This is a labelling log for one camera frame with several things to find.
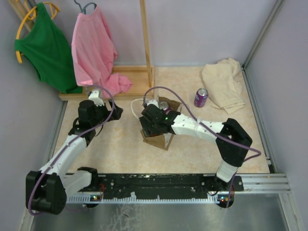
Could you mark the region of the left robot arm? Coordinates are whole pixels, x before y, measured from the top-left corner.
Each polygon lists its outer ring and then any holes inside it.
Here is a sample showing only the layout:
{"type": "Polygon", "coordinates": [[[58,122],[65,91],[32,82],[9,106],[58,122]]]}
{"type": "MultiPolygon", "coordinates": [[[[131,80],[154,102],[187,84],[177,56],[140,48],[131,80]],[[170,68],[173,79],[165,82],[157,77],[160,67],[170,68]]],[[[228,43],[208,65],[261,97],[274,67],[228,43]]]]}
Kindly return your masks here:
{"type": "Polygon", "coordinates": [[[67,199],[78,191],[94,191],[99,188],[100,179],[94,168],[80,167],[70,176],[66,173],[96,136],[96,129],[103,128],[106,122],[121,118],[123,109],[113,100],[108,102],[111,110],[107,109],[103,101],[99,104],[92,100],[81,101],[78,117],[74,120],[63,146],[40,170],[27,174],[26,207],[31,215],[58,215],[65,208],[67,199]]]}

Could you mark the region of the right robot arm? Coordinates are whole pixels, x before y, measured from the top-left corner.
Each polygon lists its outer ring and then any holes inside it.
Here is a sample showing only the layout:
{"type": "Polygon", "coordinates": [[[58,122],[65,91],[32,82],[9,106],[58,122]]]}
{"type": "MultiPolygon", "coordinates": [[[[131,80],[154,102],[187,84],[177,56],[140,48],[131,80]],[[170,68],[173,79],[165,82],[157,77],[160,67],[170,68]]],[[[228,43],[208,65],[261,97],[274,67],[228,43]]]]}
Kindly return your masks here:
{"type": "Polygon", "coordinates": [[[225,122],[197,120],[178,111],[165,112],[149,104],[139,118],[146,135],[187,135],[210,141],[217,145],[221,162],[216,171],[215,185],[224,191],[232,185],[232,177],[244,163],[252,138],[232,118],[225,122]]]}

